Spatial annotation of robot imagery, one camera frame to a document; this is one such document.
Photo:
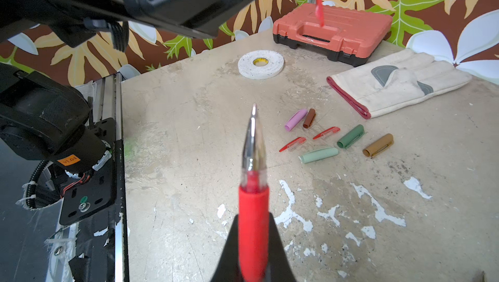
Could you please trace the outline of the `brown marker cap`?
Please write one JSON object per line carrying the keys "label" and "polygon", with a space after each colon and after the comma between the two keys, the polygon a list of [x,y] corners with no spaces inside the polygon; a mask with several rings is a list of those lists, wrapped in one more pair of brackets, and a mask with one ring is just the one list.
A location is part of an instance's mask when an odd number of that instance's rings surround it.
{"label": "brown marker cap", "polygon": [[304,120],[304,123],[303,123],[303,128],[305,129],[308,129],[310,126],[312,126],[313,122],[314,122],[314,119],[316,117],[316,110],[311,108],[306,117],[305,117],[305,120]]}

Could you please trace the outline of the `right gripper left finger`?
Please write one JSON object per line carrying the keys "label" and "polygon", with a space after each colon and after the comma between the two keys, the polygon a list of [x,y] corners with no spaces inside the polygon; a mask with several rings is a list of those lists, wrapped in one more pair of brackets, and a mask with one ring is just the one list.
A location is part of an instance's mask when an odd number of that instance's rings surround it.
{"label": "right gripper left finger", "polygon": [[239,215],[236,215],[229,230],[226,243],[211,282],[243,282],[239,266]]}

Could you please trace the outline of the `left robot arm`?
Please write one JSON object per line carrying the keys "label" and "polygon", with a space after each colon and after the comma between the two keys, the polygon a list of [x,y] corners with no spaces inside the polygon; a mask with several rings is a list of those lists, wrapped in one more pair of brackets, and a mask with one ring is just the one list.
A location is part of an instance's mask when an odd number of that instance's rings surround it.
{"label": "left robot arm", "polygon": [[[113,47],[126,50],[129,26],[144,23],[187,37],[211,39],[219,26],[254,0],[1,0],[1,39],[36,24],[47,25],[76,48],[108,32]],[[120,109],[92,122],[93,101],[34,71],[1,65],[1,139],[20,157],[39,161],[25,204],[36,208],[36,184],[48,164],[77,176],[58,190],[60,223],[70,226],[108,207],[121,221],[125,209]]]}

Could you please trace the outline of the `dark green pen cap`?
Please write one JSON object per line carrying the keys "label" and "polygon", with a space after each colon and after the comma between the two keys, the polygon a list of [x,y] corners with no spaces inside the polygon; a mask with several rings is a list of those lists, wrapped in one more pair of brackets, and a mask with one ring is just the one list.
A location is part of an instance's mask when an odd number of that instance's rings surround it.
{"label": "dark green pen cap", "polygon": [[348,149],[350,146],[356,143],[356,141],[360,139],[364,135],[364,133],[364,127],[362,125],[357,125],[337,141],[337,146],[341,149]]}

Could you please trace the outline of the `brown orange pen cap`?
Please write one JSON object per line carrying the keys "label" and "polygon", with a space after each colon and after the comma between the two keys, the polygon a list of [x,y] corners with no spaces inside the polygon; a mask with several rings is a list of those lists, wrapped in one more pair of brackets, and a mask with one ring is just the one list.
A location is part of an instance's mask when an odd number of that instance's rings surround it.
{"label": "brown orange pen cap", "polygon": [[392,134],[386,134],[363,150],[365,157],[374,158],[394,144]]}

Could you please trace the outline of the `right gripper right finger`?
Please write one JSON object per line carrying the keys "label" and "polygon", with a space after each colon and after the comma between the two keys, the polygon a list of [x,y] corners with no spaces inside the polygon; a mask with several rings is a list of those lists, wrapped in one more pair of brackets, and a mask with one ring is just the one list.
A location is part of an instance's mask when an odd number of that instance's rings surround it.
{"label": "right gripper right finger", "polygon": [[266,280],[271,282],[296,282],[272,213],[269,214]]}

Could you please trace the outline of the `red pen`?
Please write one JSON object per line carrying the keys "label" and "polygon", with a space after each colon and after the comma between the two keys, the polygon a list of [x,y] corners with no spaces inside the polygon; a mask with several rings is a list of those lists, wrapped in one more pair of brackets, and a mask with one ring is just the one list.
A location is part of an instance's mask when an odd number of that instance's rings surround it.
{"label": "red pen", "polygon": [[262,281],[268,264],[269,195],[266,148],[253,105],[242,153],[239,186],[239,266],[244,281]]}

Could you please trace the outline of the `light green pen cap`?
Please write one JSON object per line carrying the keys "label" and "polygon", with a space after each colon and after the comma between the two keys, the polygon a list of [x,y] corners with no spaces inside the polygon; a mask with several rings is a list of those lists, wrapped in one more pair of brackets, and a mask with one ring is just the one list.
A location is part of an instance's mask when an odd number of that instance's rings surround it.
{"label": "light green pen cap", "polygon": [[300,155],[299,159],[303,164],[324,160],[325,158],[335,157],[339,154],[337,148],[323,148]]}

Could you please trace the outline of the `pink pen cap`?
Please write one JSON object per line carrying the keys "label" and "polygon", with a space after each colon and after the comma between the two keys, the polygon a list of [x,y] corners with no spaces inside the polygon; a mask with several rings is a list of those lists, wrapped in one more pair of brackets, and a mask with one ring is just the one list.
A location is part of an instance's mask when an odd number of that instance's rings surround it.
{"label": "pink pen cap", "polygon": [[293,128],[297,126],[299,122],[301,122],[302,119],[305,118],[305,116],[308,113],[308,109],[301,109],[297,111],[285,124],[285,130],[288,132],[291,132]]}

